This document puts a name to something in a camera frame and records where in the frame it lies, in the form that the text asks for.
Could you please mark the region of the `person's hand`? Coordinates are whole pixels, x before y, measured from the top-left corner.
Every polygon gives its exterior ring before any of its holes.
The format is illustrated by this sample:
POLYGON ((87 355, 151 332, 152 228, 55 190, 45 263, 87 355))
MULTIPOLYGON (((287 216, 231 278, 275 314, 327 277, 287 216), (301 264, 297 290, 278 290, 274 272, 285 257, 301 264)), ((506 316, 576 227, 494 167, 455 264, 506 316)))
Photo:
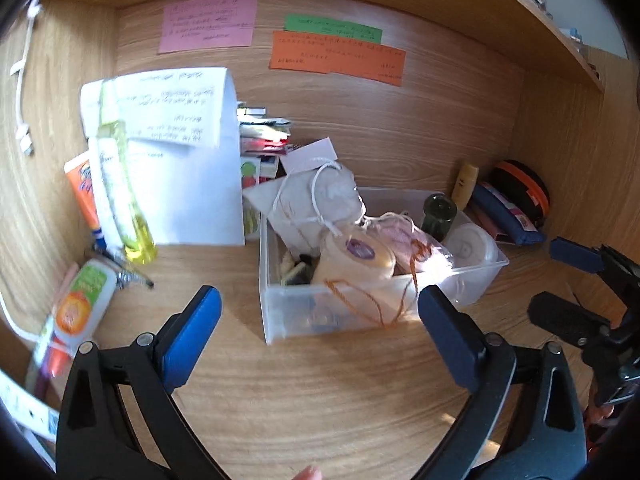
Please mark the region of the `person's hand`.
POLYGON ((293 478, 293 480, 322 480, 323 474, 319 467, 309 465, 293 478))

